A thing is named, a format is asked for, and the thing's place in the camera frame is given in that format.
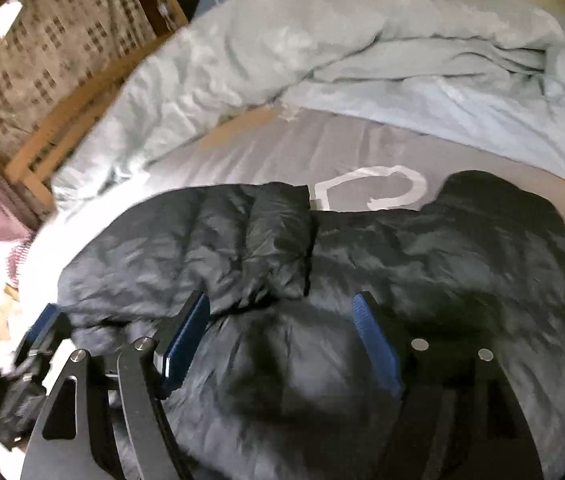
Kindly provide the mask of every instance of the silver bolt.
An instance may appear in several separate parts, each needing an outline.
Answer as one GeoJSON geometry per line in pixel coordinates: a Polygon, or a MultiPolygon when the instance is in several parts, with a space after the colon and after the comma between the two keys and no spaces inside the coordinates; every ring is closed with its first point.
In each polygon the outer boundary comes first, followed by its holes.
{"type": "Polygon", "coordinates": [[[74,350],[71,353],[71,357],[70,359],[74,362],[74,363],[79,363],[80,361],[82,361],[82,359],[84,359],[86,357],[86,352],[82,349],[79,348],[78,350],[74,350]]]}
{"type": "Polygon", "coordinates": [[[419,352],[424,352],[426,349],[429,348],[429,343],[426,339],[416,338],[411,341],[411,348],[414,350],[418,350],[419,352]]]}
{"type": "Polygon", "coordinates": [[[493,361],[493,352],[491,352],[488,348],[481,348],[478,350],[478,357],[480,357],[482,361],[493,361]]]}
{"type": "Polygon", "coordinates": [[[150,337],[139,337],[133,342],[133,346],[138,351],[146,350],[151,348],[154,344],[154,340],[150,337]]]}

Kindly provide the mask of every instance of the beige patterned curtain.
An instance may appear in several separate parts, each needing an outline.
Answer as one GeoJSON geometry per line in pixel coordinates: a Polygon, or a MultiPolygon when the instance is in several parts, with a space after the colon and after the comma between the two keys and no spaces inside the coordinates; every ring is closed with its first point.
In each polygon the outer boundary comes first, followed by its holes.
{"type": "Polygon", "coordinates": [[[153,40],[138,0],[20,0],[0,43],[0,158],[107,63],[153,40]]]}

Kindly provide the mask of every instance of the blanket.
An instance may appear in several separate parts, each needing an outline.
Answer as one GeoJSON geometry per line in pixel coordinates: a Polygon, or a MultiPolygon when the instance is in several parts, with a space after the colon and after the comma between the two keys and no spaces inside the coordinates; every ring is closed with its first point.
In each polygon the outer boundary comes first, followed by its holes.
{"type": "Polygon", "coordinates": [[[361,290],[414,337],[486,338],[545,477],[565,472],[565,224],[491,174],[451,176],[419,212],[313,211],[306,187],[277,183],[173,190],[123,213],[58,287],[94,354],[210,295],[213,322],[165,402],[196,478],[370,478],[395,404],[355,332],[361,290]]]}
{"type": "Polygon", "coordinates": [[[279,96],[565,178],[565,19],[524,0],[229,0],[137,68],[54,178],[56,203],[279,96]]]}

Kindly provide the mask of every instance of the white heart outline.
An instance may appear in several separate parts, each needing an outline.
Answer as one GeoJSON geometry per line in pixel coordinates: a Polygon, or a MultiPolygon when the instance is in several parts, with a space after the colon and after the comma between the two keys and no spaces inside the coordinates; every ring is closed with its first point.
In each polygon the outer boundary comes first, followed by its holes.
{"type": "Polygon", "coordinates": [[[313,190],[315,192],[315,199],[317,201],[318,208],[322,211],[331,211],[327,191],[332,187],[344,184],[351,180],[357,180],[359,178],[365,178],[368,176],[390,176],[394,173],[402,173],[411,180],[411,183],[413,184],[411,189],[400,196],[390,198],[372,198],[369,202],[367,202],[367,207],[370,210],[378,211],[380,209],[409,205],[417,202],[427,193],[427,180],[416,170],[406,168],[405,166],[391,166],[391,168],[388,168],[387,166],[369,166],[367,168],[358,168],[357,170],[350,171],[349,173],[337,176],[331,180],[325,180],[324,182],[315,184],[315,186],[313,186],[313,190]]]}

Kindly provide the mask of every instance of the black puffer jacket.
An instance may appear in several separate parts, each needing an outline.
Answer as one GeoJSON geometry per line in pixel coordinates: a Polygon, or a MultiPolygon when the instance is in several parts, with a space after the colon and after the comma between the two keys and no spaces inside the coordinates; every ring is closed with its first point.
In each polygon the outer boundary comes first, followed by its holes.
{"type": "Polygon", "coordinates": [[[176,190],[121,215],[59,284],[94,353],[152,333],[194,288],[213,323],[165,408],[199,478],[369,477],[395,405],[351,322],[361,290],[414,336],[481,337],[545,475],[565,471],[565,225],[541,197],[477,171],[420,212],[310,211],[285,184],[176,190]]]}

